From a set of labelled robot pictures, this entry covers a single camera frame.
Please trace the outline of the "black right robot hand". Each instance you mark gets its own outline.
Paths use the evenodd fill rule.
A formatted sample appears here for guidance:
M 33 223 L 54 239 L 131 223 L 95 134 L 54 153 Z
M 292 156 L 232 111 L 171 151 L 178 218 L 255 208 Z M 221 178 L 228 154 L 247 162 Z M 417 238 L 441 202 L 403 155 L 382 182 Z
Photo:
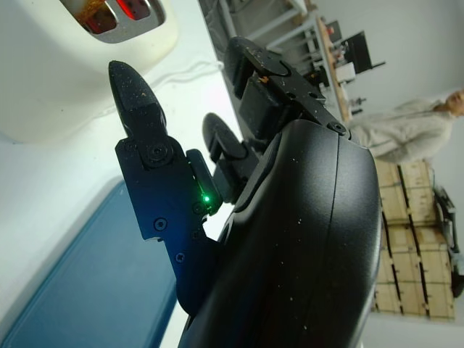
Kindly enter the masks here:
M 144 239 L 161 241 L 188 313 L 181 347 L 356 347 L 373 301 L 381 199 L 372 154 L 289 63 L 232 38 L 241 138 L 216 115 L 215 170 L 168 134 L 154 92 L 109 63 L 115 151 Z

